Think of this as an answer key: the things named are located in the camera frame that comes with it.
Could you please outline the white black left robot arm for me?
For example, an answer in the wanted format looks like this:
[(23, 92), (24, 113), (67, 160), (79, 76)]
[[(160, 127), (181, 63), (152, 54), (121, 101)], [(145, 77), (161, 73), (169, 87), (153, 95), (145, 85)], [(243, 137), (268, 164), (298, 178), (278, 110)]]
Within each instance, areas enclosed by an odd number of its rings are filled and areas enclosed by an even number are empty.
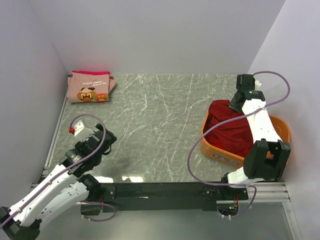
[(35, 240), (41, 229), (77, 202), (103, 201), (101, 183), (88, 172), (111, 152), (117, 137), (95, 131), (68, 150), (52, 172), (27, 196), (0, 208), (0, 228), (11, 240)]

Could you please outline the dark red t shirt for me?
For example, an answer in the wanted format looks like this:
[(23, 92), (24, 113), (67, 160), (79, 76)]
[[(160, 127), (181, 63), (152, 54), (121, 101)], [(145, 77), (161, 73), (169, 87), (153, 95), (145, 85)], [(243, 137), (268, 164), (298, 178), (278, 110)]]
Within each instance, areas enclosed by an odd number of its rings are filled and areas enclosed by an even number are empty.
[[(220, 99), (210, 104), (204, 125), (205, 132), (223, 121), (244, 115), (230, 108), (229, 103), (227, 99)], [(208, 142), (209, 137), (213, 138), (213, 142), (219, 139), (227, 151), (235, 154), (254, 144), (248, 120), (245, 118), (225, 123), (208, 133), (206, 137)]]

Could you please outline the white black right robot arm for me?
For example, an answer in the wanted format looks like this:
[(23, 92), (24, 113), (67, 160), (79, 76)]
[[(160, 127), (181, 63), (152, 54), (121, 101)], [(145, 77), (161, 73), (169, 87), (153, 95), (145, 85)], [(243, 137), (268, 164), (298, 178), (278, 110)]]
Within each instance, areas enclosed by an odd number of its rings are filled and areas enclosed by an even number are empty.
[(246, 119), (253, 140), (243, 166), (225, 174), (221, 180), (219, 193), (226, 200), (232, 199), (237, 189), (281, 178), (291, 153), (290, 143), (283, 141), (276, 132), (267, 110), (266, 98), (257, 85), (253, 74), (237, 75), (236, 92), (229, 106), (243, 115), (222, 123), (226, 125)]

